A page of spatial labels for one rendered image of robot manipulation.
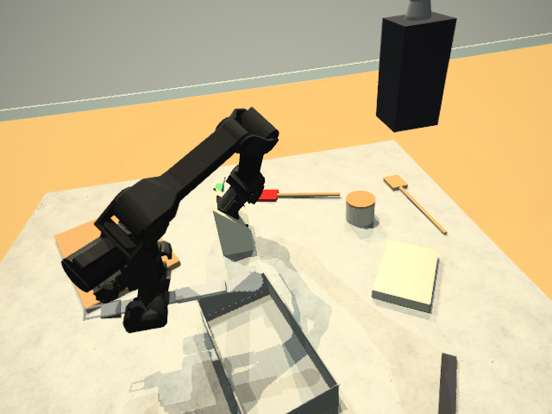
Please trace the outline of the light wooden board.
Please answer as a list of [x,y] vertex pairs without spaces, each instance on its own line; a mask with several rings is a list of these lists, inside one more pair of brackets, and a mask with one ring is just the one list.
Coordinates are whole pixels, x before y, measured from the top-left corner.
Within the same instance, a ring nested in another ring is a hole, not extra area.
[[[94,219],[88,223],[84,223],[67,231],[54,236],[56,243],[58,243],[60,252],[65,259],[70,254],[76,252],[84,245],[93,241],[100,236],[100,230],[93,224],[97,220]],[[178,256],[172,251],[172,260],[168,260],[166,256],[161,256],[162,260],[166,261],[166,268],[175,268],[181,265],[181,261]],[[87,306],[101,304],[101,301],[96,300],[96,296],[93,294],[93,290],[89,292],[81,291],[77,286],[76,289],[83,303],[84,308]]]

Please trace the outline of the pale yellow flat square block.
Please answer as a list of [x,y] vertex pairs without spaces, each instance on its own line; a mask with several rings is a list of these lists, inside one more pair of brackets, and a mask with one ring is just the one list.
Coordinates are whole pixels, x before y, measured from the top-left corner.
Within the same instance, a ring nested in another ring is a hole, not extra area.
[[437,252],[437,248],[387,239],[372,298],[429,312]]

